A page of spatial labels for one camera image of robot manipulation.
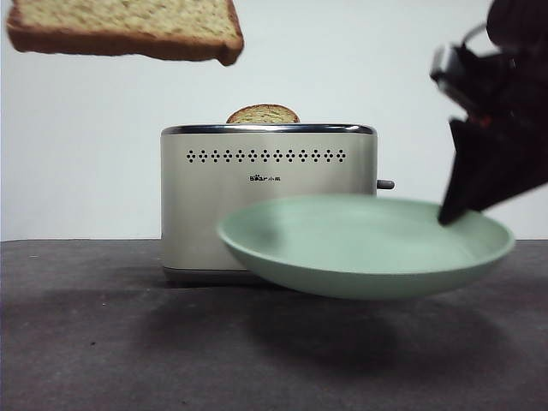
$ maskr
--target toaster brand logo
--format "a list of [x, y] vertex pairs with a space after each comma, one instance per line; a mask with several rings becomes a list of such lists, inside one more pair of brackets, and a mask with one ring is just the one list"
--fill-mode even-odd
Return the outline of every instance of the toaster brand logo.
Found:
[[258, 174], [254, 176], [249, 176], [250, 182], [280, 182], [282, 179], [280, 177], [273, 176], [260, 176]]

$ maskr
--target stainless steel toaster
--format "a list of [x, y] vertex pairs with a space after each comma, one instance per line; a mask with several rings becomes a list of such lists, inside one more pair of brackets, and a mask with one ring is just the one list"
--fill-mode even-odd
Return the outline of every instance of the stainless steel toaster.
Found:
[[353, 124], [219, 124], [167, 128], [161, 137], [162, 255], [183, 283], [258, 283], [217, 238], [228, 213], [261, 200], [375, 194], [377, 134]]

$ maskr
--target floating bread slice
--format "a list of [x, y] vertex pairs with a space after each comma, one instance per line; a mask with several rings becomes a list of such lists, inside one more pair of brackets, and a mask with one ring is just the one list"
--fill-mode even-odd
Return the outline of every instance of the floating bread slice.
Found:
[[239, 109], [226, 121], [230, 122], [299, 122], [299, 117], [287, 107], [279, 104], [256, 104]]
[[15, 0], [18, 51], [233, 64], [243, 37], [232, 0]]

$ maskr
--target toast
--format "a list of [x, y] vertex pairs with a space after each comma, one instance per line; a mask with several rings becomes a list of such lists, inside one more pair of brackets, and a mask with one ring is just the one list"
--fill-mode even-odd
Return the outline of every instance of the toast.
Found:
[[243, 36], [232, 0], [14, 0], [18, 51], [235, 63]]
[[262, 123], [262, 122], [299, 122], [299, 117], [287, 107], [280, 104], [249, 105], [233, 113], [228, 123]]

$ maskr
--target light green plate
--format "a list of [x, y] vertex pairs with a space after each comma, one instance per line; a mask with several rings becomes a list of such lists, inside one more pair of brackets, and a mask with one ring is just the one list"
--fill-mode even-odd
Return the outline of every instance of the light green plate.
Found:
[[416, 297], [471, 283], [514, 246], [508, 229], [478, 212], [441, 226], [438, 208], [358, 194], [293, 197], [239, 210], [218, 233], [250, 271], [290, 289]]

